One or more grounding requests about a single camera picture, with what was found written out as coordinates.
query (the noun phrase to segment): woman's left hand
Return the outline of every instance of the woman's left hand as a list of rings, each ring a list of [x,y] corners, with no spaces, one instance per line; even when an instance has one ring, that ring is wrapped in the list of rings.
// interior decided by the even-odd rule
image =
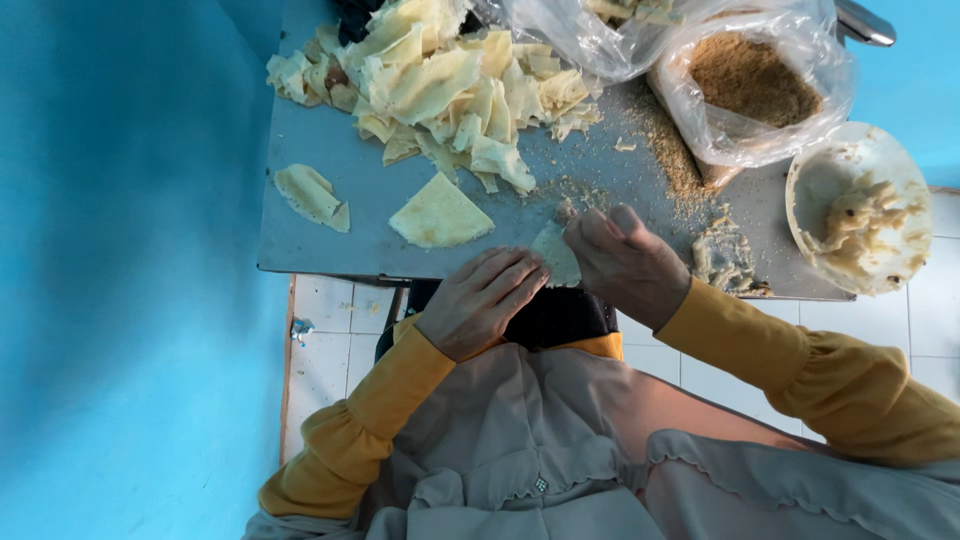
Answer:
[[[440,284],[416,327],[455,362],[473,357],[503,335],[549,276],[526,248],[492,248]]]

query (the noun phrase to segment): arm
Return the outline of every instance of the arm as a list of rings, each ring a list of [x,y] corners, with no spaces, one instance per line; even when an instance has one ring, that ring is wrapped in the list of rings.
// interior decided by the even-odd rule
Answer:
[[[300,428],[304,449],[260,488],[271,516],[347,519],[393,450],[393,438],[455,362],[501,342],[507,323],[546,282],[526,249],[491,249],[441,283],[426,309],[346,400]]]
[[[663,343],[760,388],[838,451],[894,465],[960,457],[960,407],[911,379],[901,351],[794,327],[691,279],[624,205],[575,218],[564,239],[591,292]]]
[[[346,400],[320,409],[300,427],[304,448],[260,488],[274,516],[347,519],[376,480],[380,460],[407,418],[456,365],[416,327],[405,325]]]
[[[960,406],[913,380],[900,349],[795,327],[696,280],[655,337],[763,390],[843,454],[901,466],[960,457]]]

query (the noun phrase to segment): bag of ground nuts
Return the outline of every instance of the bag of ground nuts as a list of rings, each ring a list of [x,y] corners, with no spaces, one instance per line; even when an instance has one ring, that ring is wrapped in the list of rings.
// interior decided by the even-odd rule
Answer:
[[[682,27],[648,74],[706,184],[793,157],[853,105],[857,61],[832,20],[748,8]]]

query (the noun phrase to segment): white tile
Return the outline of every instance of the white tile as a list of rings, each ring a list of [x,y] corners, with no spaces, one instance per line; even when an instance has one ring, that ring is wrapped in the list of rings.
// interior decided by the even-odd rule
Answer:
[[[960,405],[960,358],[914,356],[913,378]]]
[[[383,333],[394,289],[355,285],[353,311],[350,315],[350,333]]]
[[[800,302],[800,324],[812,331],[836,331],[872,345],[899,347],[910,356],[906,288],[854,302]]]
[[[914,356],[960,356],[960,239],[933,238],[930,259],[910,280]]]
[[[634,369],[680,385],[680,351],[665,346],[624,345],[623,361]]]
[[[960,195],[930,193],[930,205],[933,207],[933,233],[960,238]]]
[[[347,395],[350,334],[314,332],[303,339],[305,347],[290,352],[284,462],[303,450],[300,424],[314,412]]]
[[[680,383],[684,390],[705,400],[729,407],[779,430],[795,435],[803,432],[804,423],[798,418],[776,412],[759,388],[692,356],[681,356]]]
[[[350,311],[353,301],[353,283],[297,274],[294,293],[294,316],[310,319],[317,331],[350,331]]]
[[[744,300],[744,302],[756,307],[767,315],[782,319],[791,325],[800,324],[800,302],[796,300],[768,298],[763,300]]]
[[[827,444],[827,440],[824,438],[823,435],[821,435],[820,433],[818,433],[818,432],[816,432],[816,431],[808,428],[808,427],[806,426],[806,424],[803,424],[803,425],[801,426],[801,433],[800,433],[800,435],[801,435],[802,437],[805,437],[805,438],[807,438],[807,439],[810,439],[811,441],[817,441],[818,443]]]
[[[379,334],[354,333],[350,335],[350,361],[347,371],[347,395],[373,369],[373,356]]]
[[[619,310],[616,313],[616,325],[623,334],[624,345],[657,345],[663,344],[654,339],[654,333],[634,319],[624,315]]]

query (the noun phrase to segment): hand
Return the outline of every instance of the hand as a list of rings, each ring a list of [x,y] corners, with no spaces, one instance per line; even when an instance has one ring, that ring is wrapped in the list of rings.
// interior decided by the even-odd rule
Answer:
[[[503,335],[546,283],[540,263],[526,248],[483,252],[440,283],[417,330],[455,362],[473,357]]]
[[[577,257],[584,287],[654,332],[690,290],[686,265],[627,205],[608,215],[589,209],[574,217],[564,241]]]

